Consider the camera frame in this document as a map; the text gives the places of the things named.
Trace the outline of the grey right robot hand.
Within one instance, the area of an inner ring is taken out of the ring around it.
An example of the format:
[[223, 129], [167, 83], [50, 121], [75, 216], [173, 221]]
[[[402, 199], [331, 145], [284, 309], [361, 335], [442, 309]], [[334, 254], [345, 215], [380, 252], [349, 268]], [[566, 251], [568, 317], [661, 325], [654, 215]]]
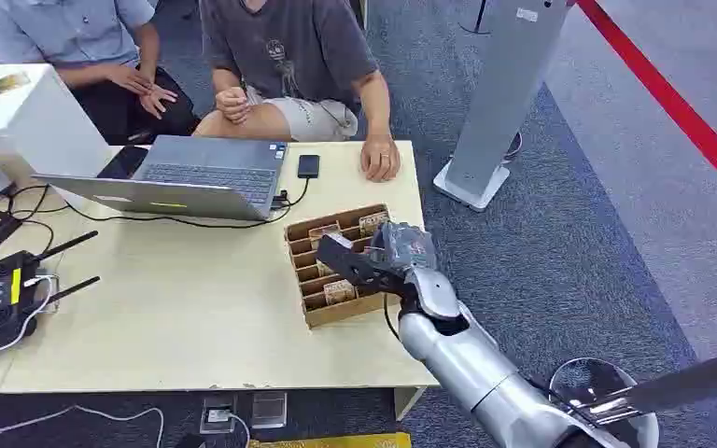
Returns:
[[381, 225], [362, 250], [342, 235], [324, 235], [316, 250], [323, 262], [352, 286], [385, 292], [402, 299], [417, 298], [444, 288], [437, 270], [431, 234], [417, 226], [391, 221]]

